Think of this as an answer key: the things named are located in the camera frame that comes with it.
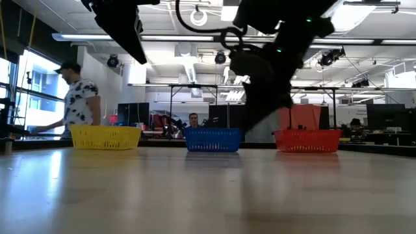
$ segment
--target ceiling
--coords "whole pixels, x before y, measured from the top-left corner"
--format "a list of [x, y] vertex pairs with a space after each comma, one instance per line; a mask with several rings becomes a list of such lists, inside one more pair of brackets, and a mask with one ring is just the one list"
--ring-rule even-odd
[[[95, 23], [94, 14], [88, 12], [77, 0], [14, 0], [25, 10], [35, 13], [38, 18], [61, 33], [104, 33]], [[207, 23], [199, 29], [212, 29], [230, 26], [231, 22], [220, 20], [222, 0], [210, 1], [211, 6], [201, 6], [201, 9], [209, 10]], [[172, 12], [174, 5], [163, 2], [157, 6], [140, 6], [140, 19], [144, 24], [143, 34], [193, 34], [184, 29]], [[181, 5], [181, 15], [185, 22], [190, 22], [192, 5]], [[414, 38], [416, 35], [416, 1], [401, 0], [398, 14], [390, 14], [393, 8], [377, 8], [365, 20], [346, 33], [345, 37], [360, 38]], [[257, 35], [254, 29], [250, 29], [249, 35]], [[184, 73], [184, 67], [171, 58], [174, 54], [176, 43], [144, 42], [143, 46], [148, 56], [148, 78], [152, 81], [163, 82], [166, 77], [177, 77]], [[89, 52], [99, 53], [94, 56], [105, 62], [112, 49], [117, 48], [115, 42], [94, 42], [94, 49]], [[198, 51], [204, 51], [203, 58], [195, 64], [197, 76], [203, 74], [224, 73], [226, 65], [215, 65], [216, 50], [222, 49], [220, 44], [197, 43]], [[407, 65], [416, 58], [416, 47], [371, 47], [371, 46], [346, 46], [346, 58], [337, 61], [334, 66], [322, 71], [317, 66], [314, 55], [319, 55], [319, 50], [311, 50], [307, 55], [306, 69], [296, 74], [296, 82], [304, 82], [305, 85], [350, 85], [345, 80], [353, 81], [360, 73], [369, 75], [370, 80], [376, 86], [384, 84], [384, 72], [394, 65]], [[131, 61], [129, 55], [120, 55], [121, 60]]]

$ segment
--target man's arm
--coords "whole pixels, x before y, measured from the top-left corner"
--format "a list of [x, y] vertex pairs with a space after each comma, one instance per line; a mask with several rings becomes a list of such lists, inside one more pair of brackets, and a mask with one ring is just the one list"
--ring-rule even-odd
[[101, 124], [101, 98], [99, 96], [93, 96], [86, 98], [86, 102], [92, 112], [92, 125]]
[[58, 122], [52, 123], [51, 125], [48, 125], [48, 126], [39, 126], [39, 127], [36, 127], [35, 129], [32, 130], [32, 133], [41, 133], [41, 132], [44, 132], [44, 131], [48, 131], [48, 130], [54, 129], [56, 127], [60, 127], [62, 125], [64, 125], [64, 121], [63, 120], [59, 120]]

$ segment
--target table surface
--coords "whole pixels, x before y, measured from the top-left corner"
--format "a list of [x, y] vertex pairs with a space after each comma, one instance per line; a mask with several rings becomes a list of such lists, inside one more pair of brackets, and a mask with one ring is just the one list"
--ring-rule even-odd
[[0, 233], [415, 233], [416, 161], [339, 151], [0, 156]]

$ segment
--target patterned shirt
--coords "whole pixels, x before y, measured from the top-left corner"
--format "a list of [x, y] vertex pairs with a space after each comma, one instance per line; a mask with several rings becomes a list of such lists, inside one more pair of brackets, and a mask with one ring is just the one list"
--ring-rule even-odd
[[65, 96], [64, 125], [65, 131], [62, 138], [71, 138], [69, 126], [91, 125], [92, 111], [86, 102], [87, 98], [98, 96], [98, 87], [87, 79], [81, 79], [70, 85], [70, 89]]

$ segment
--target computer monitor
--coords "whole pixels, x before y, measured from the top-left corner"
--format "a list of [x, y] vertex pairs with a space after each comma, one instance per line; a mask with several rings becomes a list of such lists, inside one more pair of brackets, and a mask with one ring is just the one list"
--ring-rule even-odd
[[409, 116], [404, 104], [367, 104], [367, 119], [370, 129], [401, 127], [409, 130]]

